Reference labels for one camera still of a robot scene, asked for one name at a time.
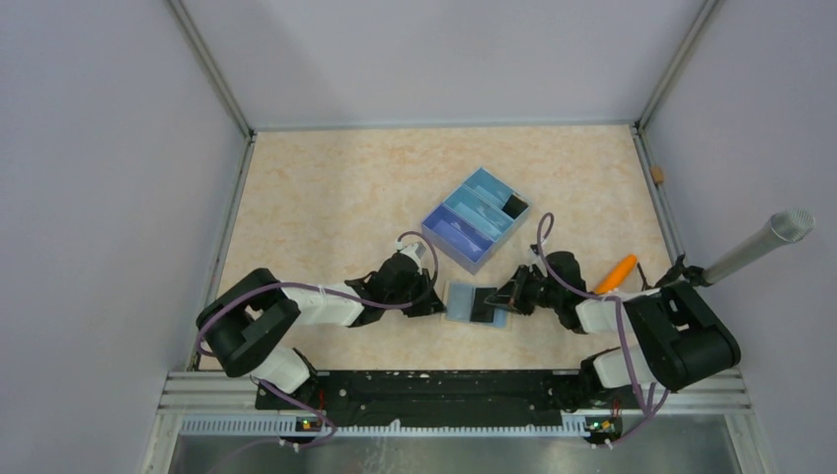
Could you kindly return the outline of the beige card holder wallet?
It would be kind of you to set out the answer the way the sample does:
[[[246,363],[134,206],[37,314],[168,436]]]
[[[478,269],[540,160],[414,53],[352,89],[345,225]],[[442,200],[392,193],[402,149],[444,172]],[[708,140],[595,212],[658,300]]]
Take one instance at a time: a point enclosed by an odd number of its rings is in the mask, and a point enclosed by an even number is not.
[[[486,303],[487,298],[495,291],[496,287],[449,281],[444,290],[446,311],[442,318],[452,323],[506,329],[509,324],[508,313]]]

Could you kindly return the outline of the blue three-compartment box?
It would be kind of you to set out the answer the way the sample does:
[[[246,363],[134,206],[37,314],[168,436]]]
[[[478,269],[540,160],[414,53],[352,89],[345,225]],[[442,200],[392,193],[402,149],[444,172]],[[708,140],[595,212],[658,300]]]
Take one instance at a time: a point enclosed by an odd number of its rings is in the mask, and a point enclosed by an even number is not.
[[[512,194],[529,203],[515,220],[501,210]],[[531,207],[531,199],[481,167],[422,220],[421,230],[438,250],[474,275],[522,225]]]

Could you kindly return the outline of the black credit card stack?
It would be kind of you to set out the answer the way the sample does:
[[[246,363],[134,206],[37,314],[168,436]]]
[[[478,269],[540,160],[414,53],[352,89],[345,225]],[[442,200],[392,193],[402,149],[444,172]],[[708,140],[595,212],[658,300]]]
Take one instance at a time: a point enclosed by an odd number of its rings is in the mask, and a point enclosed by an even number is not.
[[[520,215],[528,209],[528,207],[529,203],[525,199],[517,194],[512,194],[508,197],[501,210],[509,218],[515,220],[519,218]]]

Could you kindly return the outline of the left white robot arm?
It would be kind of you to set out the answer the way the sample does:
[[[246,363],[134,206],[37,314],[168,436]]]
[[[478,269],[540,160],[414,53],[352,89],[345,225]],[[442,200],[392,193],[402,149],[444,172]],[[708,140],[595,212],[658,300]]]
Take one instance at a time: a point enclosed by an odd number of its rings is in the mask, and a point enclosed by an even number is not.
[[[293,408],[315,399],[313,368],[301,353],[281,340],[296,326],[357,328],[398,310],[407,317],[444,312],[435,281],[419,258],[399,251],[381,267],[356,279],[310,285],[277,279],[256,269],[233,285],[197,316],[198,343],[231,377],[253,377],[278,388]]]

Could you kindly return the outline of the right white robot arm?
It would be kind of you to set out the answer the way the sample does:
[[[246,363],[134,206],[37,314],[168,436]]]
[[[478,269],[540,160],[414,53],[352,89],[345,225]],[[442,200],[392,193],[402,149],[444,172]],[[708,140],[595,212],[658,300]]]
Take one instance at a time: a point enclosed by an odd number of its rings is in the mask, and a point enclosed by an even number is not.
[[[572,332],[619,336],[619,347],[581,363],[578,392],[592,407],[606,406],[619,388],[633,382],[656,383],[676,392],[740,363],[736,338],[684,280],[592,298],[584,296],[585,289],[574,254],[559,251],[538,265],[519,266],[485,302],[521,315],[550,309]]]

